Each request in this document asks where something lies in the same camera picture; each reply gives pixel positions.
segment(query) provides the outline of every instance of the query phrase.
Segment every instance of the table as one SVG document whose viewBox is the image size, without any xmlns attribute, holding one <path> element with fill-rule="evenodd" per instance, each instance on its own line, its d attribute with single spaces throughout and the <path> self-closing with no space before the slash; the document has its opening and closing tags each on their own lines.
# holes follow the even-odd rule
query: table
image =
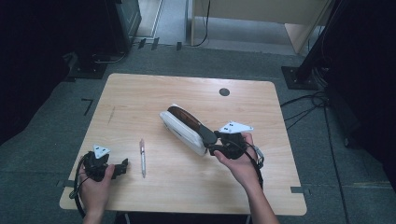
<svg viewBox="0 0 396 224">
<path fill-rule="evenodd" d="M 192 0 L 192 45 L 195 17 L 206 17 L 208 3 Z M 329 17 L 332 4 L 333 0 L 213 0 L 209 18 L 285 23 L 294 51 L 300 53 L 315 28 Z"/>
<path fill-rule="evenodd" d="M 219 94 L 227 88 L 228 96 Z M 129 159 L 125 175 L 112 180 L 107 210 L 202 214 L 249 214 L 248 198 L 231 172 L 208 153 L 186 147 L 160 119 L 178 104 L 215 131 L 228 121 L 254 127 L 254 144 L 265 155 L 263 190 L 277 215 L 306 212 L 276 89 L 266 81 L 112 74 L 73 166 L 94 144 L 110 148 L 109 163 Z M 145 139 L 147 174 L 141 174 L 139 141 Z M 76 209 L 65 188 L 60 206 Z"/>
</svg>

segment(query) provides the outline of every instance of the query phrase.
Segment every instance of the gray floor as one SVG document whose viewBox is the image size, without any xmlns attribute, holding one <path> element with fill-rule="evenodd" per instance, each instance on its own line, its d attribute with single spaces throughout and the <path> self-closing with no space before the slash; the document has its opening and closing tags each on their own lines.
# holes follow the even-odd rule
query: gray floor
<svg viewBox="0 0 396 224">
<path fill-rule="evenodd" d="M 263 28 L 274 29 L 278 35 L 265 32 L 270 35 L 264 38 L 266 42 L 256 43 L 260 38 L 254 36 L 249 38 L 256 38 L 256 42 L 248 42 L 245 36 L 238 36 L 240 28 L 235 28 L 232 40 L 222 40 L 221 34 L 210 33 L 210 44 L 192 48 L 186 40 L 185 24 L 185 1 L 164 0 L 155 32 L 155 37 L 160 38 L 157 49 L 151 50 L 149 45 L 142 49 L 134 46 L 123 60 L 107 67 L 103 79 L 61 83 L 29 126 L 0 146 L 3 158 L 0 163 L 0 223 L 81 221 L 77 211 L 59 207 L 63 189 L 57 186 L 59 181 L 69 177 L 111 73 L 272 81 L 280 103 L 313 93 L 291 91 L 286 87 L 280 66 L 298 66 L 304 57 L 293 52 L 281 25 L 267 24 Z M 257 26 L 251 24 L 250 27 L 254 30 Z M 176 51 L 177 42 L 183 43 L 180 51 Z M 81 101 L 82 98 L 93 99 L 86 115 L 89 102 Z M 310 101 L 286 105 L 282 107 L 283 117 L 289 118 L 311 106 Z M 381 164 L 363 149 L 345 148 L 332 109 L 329 107 L 326 112 L 333 151 L 323 109 L 314 110 L 288 130 L 307 213 L 301 217 L 282 216 L 280 221 L 293 224 L 395 223 L 396 195 Z M 287 127 L 291 124 L 292 120 L 286 122 Z M 106 212 L 103 223 L 112 223 L 114 216 L 114 212 Z"/>
</svg>

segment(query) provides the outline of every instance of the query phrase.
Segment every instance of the pen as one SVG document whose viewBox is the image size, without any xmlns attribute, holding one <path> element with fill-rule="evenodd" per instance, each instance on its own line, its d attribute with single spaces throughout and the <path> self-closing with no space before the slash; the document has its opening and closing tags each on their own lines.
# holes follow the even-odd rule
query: pen
<svg viewBox="0 0 396 224">
<path fill-rule="evenodd" d="M 140 140 L 140 155 L 142 158 L 142 175 L 146 178 L 145 140 Z"/>
</svg>

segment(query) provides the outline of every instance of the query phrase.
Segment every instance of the person's left hand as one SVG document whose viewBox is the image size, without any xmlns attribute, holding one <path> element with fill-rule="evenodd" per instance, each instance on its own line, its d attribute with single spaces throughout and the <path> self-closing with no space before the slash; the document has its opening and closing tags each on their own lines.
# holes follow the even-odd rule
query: person's left hand
<svg viewBox="0 0 396 224">
<path fill-rule="evenodd" d="M 82 183 L 86 178 L 88 178 L 81 184 L 81 188 L 79 190 L 79 195 L 86 210 L 84 223 L 86 223 L 88 219 L 91 220 L 90 223 L 97 223 L 96 220 L 99 220 L 100 222 L 102 219 L 102 215 L 105 212 L 108 202 L 108 196 L 110 194 L 110 182 L 114 169 L 114 164 L 108 165 L 105 176 L 101 182 L 96 182 L 88 178 L 82 166 L 79 169 L 79 182 Z"/>
</svg>

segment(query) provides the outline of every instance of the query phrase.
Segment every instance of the floor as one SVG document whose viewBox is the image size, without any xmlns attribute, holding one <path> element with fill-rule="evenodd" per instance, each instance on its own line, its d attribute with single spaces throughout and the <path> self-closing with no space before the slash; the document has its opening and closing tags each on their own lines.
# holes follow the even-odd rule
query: floor
<svg viewBox="0 0 396 224">
<path fill-rule="evenodd" d="M 159 44 L 191 45 L 191 0 L 140 0 L 142 22 L 137 39 L 149 42 L 159 38 Z M 296 55 L 284 24 L 265 21 L 239 21 L 210 18 L 206 41 L 200 48 L 230 49 L 250 52 Z M 314 45 L 322 27 L 311 35 L 300 55 L 305 56 Z M 194 44 L 205 36 L 205 18 L 197 19 Z"/>
</svg>

